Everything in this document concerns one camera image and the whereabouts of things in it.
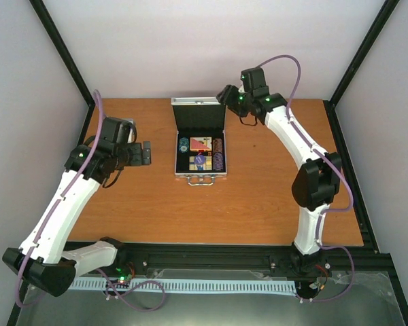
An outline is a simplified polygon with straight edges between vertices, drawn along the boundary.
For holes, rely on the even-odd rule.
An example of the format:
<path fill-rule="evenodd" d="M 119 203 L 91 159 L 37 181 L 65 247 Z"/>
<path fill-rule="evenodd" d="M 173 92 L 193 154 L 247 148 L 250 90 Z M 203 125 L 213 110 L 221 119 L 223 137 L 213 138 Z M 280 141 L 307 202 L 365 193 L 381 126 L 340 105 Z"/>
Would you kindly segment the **blue playing card box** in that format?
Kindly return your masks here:
<path fill-rule="evenodd" d="M 206 163 L 202 166 L 197 166 L 194 163 L 194 157 L 195 156 L 190 156 L 189 157 L 189 170 L 212 170 L 212 157 L 211 156 L 205 156 L 206 158 Z"/>

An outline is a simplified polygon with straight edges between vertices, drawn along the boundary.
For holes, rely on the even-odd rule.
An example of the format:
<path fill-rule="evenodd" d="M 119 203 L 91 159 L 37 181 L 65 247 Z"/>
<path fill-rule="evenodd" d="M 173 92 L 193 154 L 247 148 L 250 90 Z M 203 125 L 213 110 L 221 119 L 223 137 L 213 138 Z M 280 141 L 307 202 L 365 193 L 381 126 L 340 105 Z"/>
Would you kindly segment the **red playing card deck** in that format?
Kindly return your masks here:
<path fill-rule="evenodd" d="M 212 151 L 211 137 L 190 137 L 190 151 Z"/>

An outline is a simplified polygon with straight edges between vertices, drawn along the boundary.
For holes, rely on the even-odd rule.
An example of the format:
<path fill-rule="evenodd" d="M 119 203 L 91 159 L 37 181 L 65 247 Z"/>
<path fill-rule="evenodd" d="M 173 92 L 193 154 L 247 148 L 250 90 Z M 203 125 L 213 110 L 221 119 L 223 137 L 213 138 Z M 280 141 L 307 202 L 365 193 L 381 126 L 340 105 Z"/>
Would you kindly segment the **purple dealer button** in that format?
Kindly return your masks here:
<path fill-rule="evenodd" d="M 204 165 L 204 163 L 206 163 L 206 158 L 205 158 L 205 156 L 203 156 L 202 154 L 198 154 L 198 155 L 196 155 L 195 157 L 194 157 L 194 163 L 197 165 L 197 166 L 202 166 L 202 165 Z"/>

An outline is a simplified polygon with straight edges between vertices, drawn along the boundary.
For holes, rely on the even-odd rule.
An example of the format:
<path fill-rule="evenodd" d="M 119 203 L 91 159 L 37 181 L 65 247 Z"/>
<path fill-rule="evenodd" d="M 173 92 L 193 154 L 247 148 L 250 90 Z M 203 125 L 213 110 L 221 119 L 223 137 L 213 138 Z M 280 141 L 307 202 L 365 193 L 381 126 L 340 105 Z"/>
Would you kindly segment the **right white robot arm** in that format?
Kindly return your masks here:
<path fill-rule="evenodd" d="M 255 97 L 227 85 L 216 98 L 239 117 L 254 116 L 292 156 L 298 168 L 291 191 L 299 206 L 299 224 L 290 260 L 294 273 L 308 273 L 319 262 L 326 210 L 339 192 L 340 155 L 319 146 L 295 118 L 286 99 L 278 93 L 269 94 L 268 87 Z"/>

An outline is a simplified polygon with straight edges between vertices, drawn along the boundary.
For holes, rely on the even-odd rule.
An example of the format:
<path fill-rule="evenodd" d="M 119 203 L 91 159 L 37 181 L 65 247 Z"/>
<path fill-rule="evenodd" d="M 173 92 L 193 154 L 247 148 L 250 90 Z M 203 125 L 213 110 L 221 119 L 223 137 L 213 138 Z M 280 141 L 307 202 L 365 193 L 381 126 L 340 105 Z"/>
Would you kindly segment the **brown poker chip stack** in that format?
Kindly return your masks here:
<path fill-rule="evenodd" d="M 217 153 L 223 153 L 223 148 L 224 148 L 224 146 L 223 146 L 222 139 L 214 139 L 213 140 L 212 149 L 213 149 L 214 155 L 216 155 Z"/>

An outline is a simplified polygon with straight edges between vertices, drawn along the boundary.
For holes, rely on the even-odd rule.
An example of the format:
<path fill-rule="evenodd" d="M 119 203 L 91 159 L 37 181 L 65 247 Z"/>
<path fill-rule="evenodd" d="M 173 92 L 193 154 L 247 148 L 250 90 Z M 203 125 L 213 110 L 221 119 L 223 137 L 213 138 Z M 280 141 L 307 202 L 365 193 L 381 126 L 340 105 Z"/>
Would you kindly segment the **purple poker chip stack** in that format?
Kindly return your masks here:
<path fill-rule="evenodd" d="M 213 168 L 216 171 L 222 171 L 224 169 L 224 156 L 222 153 L 217 152 L 213 155 Z"/>

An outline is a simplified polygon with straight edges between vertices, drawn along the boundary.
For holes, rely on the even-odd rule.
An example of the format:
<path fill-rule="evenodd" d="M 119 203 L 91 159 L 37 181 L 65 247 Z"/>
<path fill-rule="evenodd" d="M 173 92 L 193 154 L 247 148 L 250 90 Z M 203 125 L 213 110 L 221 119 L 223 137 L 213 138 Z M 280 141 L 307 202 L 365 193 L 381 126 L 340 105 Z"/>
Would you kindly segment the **aluminium poker case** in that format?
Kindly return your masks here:
<path fill-rule="evenodd" d="M 206 187 L 227 174 L 226 109 L 214 97 L 174 97 L 175 176 Z"/>

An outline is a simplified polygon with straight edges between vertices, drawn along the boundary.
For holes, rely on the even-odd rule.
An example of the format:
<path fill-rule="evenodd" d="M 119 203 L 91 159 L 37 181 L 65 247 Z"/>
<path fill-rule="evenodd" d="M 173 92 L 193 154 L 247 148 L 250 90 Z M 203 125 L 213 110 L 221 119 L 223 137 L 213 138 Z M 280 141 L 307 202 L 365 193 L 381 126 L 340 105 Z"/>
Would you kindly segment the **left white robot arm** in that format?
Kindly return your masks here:
<path fill-rule="evenodd" d="M 83 274 L 104 267 L 117 274 L 128 265 L 125 245 L 119 240 L 103 237 L 71 251 L 65 250 L 65 244 L 84 207 L 111 173 L 151 163 L 151 143 L 105 143 L 79 175 L 89 153 L 88 143 L 71 151 L 59 187 L 38 224 L 18 248 L 6 249 L 2 257 L 22 280 L 54 297 Z"/>

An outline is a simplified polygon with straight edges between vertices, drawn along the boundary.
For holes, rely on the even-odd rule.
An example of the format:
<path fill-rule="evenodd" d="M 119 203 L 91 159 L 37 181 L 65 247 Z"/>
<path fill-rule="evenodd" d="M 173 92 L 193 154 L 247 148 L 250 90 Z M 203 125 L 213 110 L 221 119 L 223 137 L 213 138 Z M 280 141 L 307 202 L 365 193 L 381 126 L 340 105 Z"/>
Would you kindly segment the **teal poker chip stack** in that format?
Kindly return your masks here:
<path fill-rule="evenodd" d="M 182 137 L 179 140 L 179 145 L 180 146 L 188 146 L 188 144 L 189 144 L 189 138 L 188 137 Z"/>
<path fill-rule="evenodd" d="M 181 153 L 186 153 L 186 152 L 188 151 L 188 147 L 187 147 L 186 145 L 181 145 L 181 146 L 179 147 L 179 151 L 180 151 Z"/>

